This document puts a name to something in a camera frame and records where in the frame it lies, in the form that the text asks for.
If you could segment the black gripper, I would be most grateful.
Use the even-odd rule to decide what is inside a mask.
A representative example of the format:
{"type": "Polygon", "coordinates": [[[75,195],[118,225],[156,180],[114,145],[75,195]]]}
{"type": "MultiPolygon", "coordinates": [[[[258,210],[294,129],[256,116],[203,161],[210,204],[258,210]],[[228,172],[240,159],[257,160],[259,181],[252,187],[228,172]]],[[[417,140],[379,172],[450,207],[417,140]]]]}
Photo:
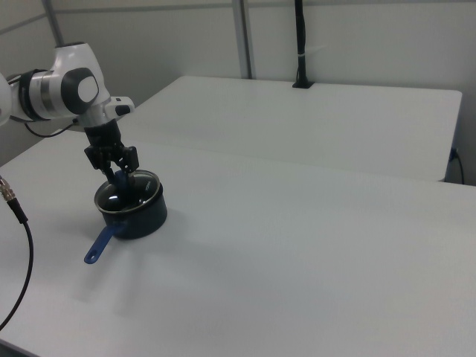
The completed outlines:
{"type": "Polygon", "coordinates": [[[129,175],[139,167],[136,147],[125,147],[121,141],[121,133],[116,121],[109,121],[94,127],[84,128],[89,146],[85,154],[96,170],[101,170],[108,183],[115,184],[115,172],[110,167],[114,162],[119,168],[118,182],[120,186],[129,185],[129,175]]]}

